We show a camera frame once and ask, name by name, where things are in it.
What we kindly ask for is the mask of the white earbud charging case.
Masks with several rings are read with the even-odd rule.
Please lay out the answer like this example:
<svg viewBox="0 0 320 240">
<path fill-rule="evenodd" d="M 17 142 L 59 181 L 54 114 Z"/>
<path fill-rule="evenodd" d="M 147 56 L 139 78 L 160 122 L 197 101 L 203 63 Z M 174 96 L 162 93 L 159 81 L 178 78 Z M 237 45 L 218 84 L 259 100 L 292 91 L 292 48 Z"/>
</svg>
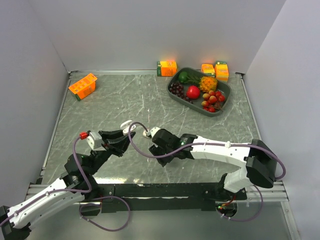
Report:
<svg viewBox="0 0 320 240">
<path fill-rule="evenodd" d="M 132 120 L 127 120 L 120 125 L 120 129 L 122 130 L 124 135 L 129 132 L 129 127 L 132 124 L 132 122 Z"/>
</svg>

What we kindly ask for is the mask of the beige earbud charging case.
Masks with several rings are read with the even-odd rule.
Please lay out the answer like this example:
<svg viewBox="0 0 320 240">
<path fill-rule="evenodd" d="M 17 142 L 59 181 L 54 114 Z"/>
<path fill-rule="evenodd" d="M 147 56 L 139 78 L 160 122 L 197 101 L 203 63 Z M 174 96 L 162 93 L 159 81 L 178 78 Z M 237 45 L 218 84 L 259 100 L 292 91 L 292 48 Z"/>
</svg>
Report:
<svg viewBox="0 0 320 240">
<path fill-rule="evenodd" d="M 142 135 L 143 135 L 145 138 L 151 138 L 151 137 L 152 137 L 150 131 L 148 131 L 148 130 L 144 130 L 143 133 L 142 133 Z"/>
</svg>

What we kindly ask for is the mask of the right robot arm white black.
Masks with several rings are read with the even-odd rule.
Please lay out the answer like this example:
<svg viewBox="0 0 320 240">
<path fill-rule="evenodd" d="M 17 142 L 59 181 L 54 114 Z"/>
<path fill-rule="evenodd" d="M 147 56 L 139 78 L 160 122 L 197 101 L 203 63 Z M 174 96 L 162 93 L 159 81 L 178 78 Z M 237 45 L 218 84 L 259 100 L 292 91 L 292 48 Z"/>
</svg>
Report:
<svg viewBox="0 0 320 240">
<path fill-rule="evenodd" d="M 150 130 L 150 136 L 153 145 L 149 151 L 162 166 L 178 158 L 212 160 L 238 167 L 220 180 L 218 193 L 223 199 L 230 199 L 241 189 L 253 185 L 271 189 L 276 181 L 276 156 L 259 139 L 250 143 L 231 143 L 187 133 L 177 137 L 158 127 Z"/>
</svg>

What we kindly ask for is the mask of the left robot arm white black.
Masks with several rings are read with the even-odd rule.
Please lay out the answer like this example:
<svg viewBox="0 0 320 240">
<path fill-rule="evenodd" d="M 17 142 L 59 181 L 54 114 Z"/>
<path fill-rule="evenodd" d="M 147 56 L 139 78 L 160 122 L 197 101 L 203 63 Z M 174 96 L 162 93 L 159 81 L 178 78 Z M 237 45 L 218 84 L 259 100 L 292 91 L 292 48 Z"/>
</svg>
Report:
<svg viewBox="0 0 320 240">
<path fill-rule="evenodd" d="M 88 140 L 93 144 L 89 155 L 73 149 L 64 166 L 65 172 L 47 188 L 15 206 L 0 208 L 0 229 L 4 239 L 25 240 L 39 221 L 74 203 L 100 197 L 101 190 L 94 174 L 112 155 L 123 156 L 135 134 L 134 131 L 124 133 L 121 129 L 80 133 L 74 144 Z"/>
</svg>

